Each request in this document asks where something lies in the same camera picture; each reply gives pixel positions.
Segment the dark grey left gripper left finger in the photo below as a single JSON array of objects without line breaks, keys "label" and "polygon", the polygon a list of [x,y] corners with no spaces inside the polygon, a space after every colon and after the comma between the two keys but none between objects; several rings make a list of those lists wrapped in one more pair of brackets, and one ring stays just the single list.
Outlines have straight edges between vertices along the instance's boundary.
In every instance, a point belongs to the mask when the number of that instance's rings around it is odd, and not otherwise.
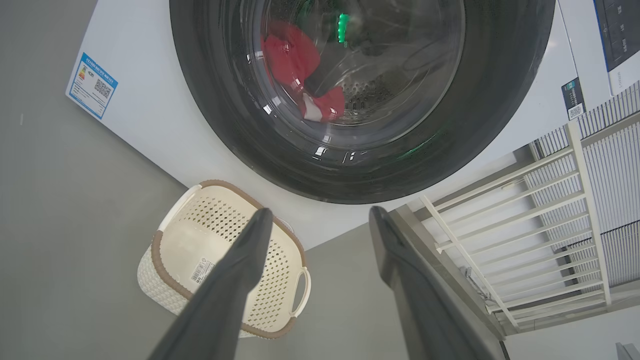
[{"label": "dark grey left gripper left finger", "polygon": [[233,360],[246,301],[265,267],[274,216],[257,210],[150,354],[151,360]]}]

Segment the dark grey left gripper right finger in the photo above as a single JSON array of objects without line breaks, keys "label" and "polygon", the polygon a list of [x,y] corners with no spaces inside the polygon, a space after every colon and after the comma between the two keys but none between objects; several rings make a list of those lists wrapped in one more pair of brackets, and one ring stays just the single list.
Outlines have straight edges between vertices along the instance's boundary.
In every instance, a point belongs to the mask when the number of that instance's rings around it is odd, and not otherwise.
[{"label": "dark grey left gripper right finger", "polygon": [[493,360],[494,355],[441,283],[441,277],[380,206],[369,228],[382,281],[393,291],[411,360]]}]

